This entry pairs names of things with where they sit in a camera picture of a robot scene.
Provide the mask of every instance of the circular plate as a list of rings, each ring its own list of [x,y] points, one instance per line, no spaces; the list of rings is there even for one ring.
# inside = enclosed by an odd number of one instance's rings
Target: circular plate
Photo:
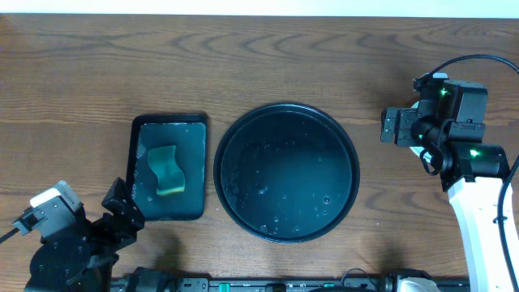
[[[214,163],[227,213],[278,243],[312,240],[338,225],[355,201],[359,177],[348,135],[307,105],[267,105],[241,117],[222,138]]]

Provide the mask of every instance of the sponge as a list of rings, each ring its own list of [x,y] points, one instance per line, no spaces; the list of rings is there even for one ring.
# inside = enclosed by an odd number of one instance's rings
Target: sponge
[[[184,191],[186,178],[175,161],[177,146],[159,147],[149,150],[148,164],[157,176],[157,195],[171,195]]]

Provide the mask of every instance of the tabletop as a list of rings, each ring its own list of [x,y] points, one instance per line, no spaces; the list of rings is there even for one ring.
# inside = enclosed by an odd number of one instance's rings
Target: tabletop
[[[380,113],[418,100],[412,79],[463,54],[519,62],[519,21],[3,15],[0,18],[0,234],[40,191],[65,180],[89,219],[124,178],[131,121],[140,114],[205,113],[204,215],[148,222],[121,250],[114,276],[139,266],[209,277],[340,277],[349,268],[418,268],[466,277],[460,230],[440,178],[407,148],[380,143]],[[490,61],[459,62],[453,79],[489,88],[484,141],[519,152],[519,79]],[[212,160],[229,126],[273,102],[323,110],[347,131],[361,180],[333,231],[300,244],[269,243],[222,208]],[[0,286],[22,290],[39,234],[0,245]]]

